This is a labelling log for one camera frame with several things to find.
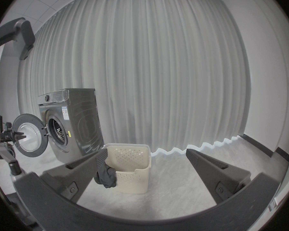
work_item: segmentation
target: perforated basket wall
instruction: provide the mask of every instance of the perforated basket wall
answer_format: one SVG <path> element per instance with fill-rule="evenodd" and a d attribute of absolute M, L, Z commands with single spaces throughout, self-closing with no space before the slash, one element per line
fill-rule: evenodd
<path fill-rule="evenodd" d="M 143 144 L 106 144 L 105 163 L 116 169 L 117 186 L 124 193 L 146 193 L 149 186 L 151 151 Z"/>

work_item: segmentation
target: curtain fold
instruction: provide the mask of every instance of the curtain fold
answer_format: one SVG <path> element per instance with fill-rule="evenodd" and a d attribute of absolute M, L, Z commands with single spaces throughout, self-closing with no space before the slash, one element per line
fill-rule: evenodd
<path fill-rule="evenodd" d="M 239 37 L 221 0 L 76 0 L 20 63 L 19 108 L 39 117 L 38 95 L 95 88 L 105 143 L 231 139 L 248 103 Z"/>

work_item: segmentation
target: front-loading washing machine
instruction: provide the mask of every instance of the front-loading washing machine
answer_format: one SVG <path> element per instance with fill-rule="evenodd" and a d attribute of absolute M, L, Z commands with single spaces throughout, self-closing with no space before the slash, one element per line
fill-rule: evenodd
<path fill-rule="evenodd" d="M 39 96 L 38 105 L 41 119 L 22 114 L 13 123 L 26 135 L 15 143 L 22 154 L 39 156 L 49 141 L 57 159 L 68 163 L 103 147 L 94 89 L 54 91 Z"/>

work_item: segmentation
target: floor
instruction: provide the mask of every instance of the floor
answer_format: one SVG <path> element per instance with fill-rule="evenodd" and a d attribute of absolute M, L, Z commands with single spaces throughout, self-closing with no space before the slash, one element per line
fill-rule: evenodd
<path fill-rule="evenodd" d="M 197 150 L 249 170 L 251 179 L 265 172 L 281 181 L 288 168 L 288 162 L 279 154 L 274 153 L 270 158 L 241 137 L 217 142 L 213 146 L 204 144 Z M 18 151 L 16 157 L 26 172 L 34 171 L 37 174 L 61 164 L 50 147 L 36 158 L 25 157 Z M 9 168 L 3 160 L 0 160 L 0 186 L 5 194 L 15 192 Z M 146 194 L 119 193 L 114 188 L 105 189 L 93 180 L 78 204 L 102 214 L 135 220 L 176 218 L 216 205 L 186 156 L 176 151 L 170 155 L 163 152 L 154 154 Z"/>

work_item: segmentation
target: washing machine door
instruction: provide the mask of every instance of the washing machine door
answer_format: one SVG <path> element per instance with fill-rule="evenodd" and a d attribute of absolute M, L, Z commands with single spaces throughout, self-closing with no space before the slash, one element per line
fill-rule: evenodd
<path fill-rule="evenodd" d="M 25 156 L 37 157 L 46 150 L 48 144 L 47 129 L 35 115 L 20 115 L 15 119 L 12 129 L 26 135 L 26 138 L 15 143 L 17 149 Z"/>

